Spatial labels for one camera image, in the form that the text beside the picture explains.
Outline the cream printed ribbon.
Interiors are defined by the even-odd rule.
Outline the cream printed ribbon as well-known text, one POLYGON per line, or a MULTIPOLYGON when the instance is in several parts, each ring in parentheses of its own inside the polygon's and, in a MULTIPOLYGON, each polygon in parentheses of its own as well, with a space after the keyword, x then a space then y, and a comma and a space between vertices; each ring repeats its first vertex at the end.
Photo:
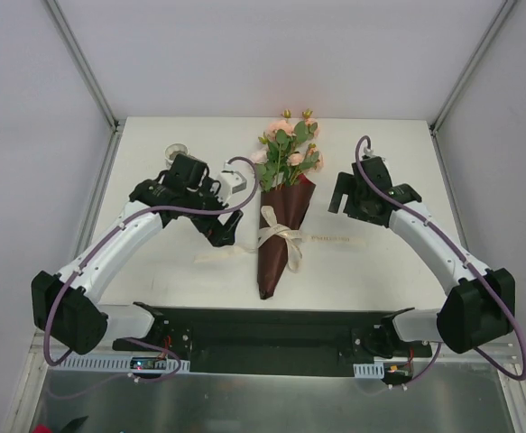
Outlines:
POLYGON ((258 240, 256 246, 246 244, 234 244, 217 249, 214 253, 198 254, 194 258, 194 263, 208 263, 220 261, 229 257, 243 253, 259 253, 262 247, 270 240, 280 239, 282 246, 287 247, 287 266, 291 272, 299 272, 302 262, 302 251, 300 245, 304 243, 321 244, 351 244, 361 247, 366 246, 366 241, 356 236, 341 235, 316 235, 292 229, 278 222, 274 209, 271 206, 262 206, 261 216, 267 223, 266 227, 258 230, 258 240))

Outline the brown red wrapping paper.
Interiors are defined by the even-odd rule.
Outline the brown red wrapping paper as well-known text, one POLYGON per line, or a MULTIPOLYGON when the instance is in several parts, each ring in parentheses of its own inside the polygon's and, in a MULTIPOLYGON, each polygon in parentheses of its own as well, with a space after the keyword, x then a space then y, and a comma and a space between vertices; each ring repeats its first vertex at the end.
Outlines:
POLYGON ((303 234, 300 226, 316 185, 299 175, 292 186, 281 186, 261 195, 257 251, 260 299, 273 296, 286 267, 300 269, 303 234))

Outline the pink flower bunch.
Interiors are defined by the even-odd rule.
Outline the pink flower bunch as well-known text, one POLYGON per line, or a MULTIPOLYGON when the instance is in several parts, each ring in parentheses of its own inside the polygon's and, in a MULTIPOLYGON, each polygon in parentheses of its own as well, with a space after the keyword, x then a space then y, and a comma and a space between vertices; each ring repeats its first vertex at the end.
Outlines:
POLYGON ((295 120, 285 109, 280 120, 269 124, 258 137, 260 149, 250 158, 262 192, 297 185, 308 173, 322 170, 324 156, 316 145, 319 132, 311 109, 295 120))

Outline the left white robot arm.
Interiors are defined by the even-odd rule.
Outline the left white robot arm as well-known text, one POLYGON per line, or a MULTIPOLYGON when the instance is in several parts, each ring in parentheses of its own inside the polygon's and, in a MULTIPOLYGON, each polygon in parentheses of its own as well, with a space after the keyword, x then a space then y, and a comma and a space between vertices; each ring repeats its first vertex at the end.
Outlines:
POLYGON ((246 186, 245 177, 230 165, 212 179, 205 162, 183 153, 156 178, 139 183, 114 223, 88 249, 59 271, 41 271, 33 278, 33 320, 44 333, 43 348, 56 339, 78 355, 116 340, 158 349, 165 335, 161 312, 142 302, 103 305, 104 291, 138 249, 179 217, 189 219, 212 246, 233 244, 243 213, 228 200, 246 186))

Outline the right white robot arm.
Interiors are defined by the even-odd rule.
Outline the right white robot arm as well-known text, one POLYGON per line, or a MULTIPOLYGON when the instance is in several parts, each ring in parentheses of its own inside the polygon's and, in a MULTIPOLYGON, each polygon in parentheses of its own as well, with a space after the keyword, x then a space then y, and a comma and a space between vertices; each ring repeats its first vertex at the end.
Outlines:
POLYGON ((366 158, 353 163, 351 172, 339 173, 328 210, 390 229, 428 266, 446 294, 440 309, 407 308, 385 317, 380 345, 386 354, 401 355, 412 341, 424 340, 463 354, 512 332, 514 278, 440 231, 413 187, 392 184, 382 158, 366 158))

